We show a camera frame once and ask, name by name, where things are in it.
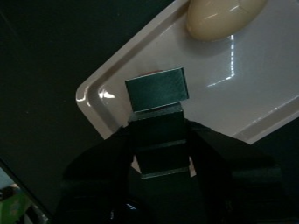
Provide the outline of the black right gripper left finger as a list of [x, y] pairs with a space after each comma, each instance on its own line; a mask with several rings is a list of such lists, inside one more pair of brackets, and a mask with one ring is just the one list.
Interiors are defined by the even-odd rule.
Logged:
[[132, 160], [128, 128], [120, 128], [69, 163], [51, 224], [125, 224]]

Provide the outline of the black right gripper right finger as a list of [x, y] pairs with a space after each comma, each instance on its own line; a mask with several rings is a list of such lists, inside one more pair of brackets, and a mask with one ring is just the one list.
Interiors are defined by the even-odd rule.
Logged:
[[272, 157], [196, 122], [186, 127], [208, 224], [289, 224], [289, 201]]

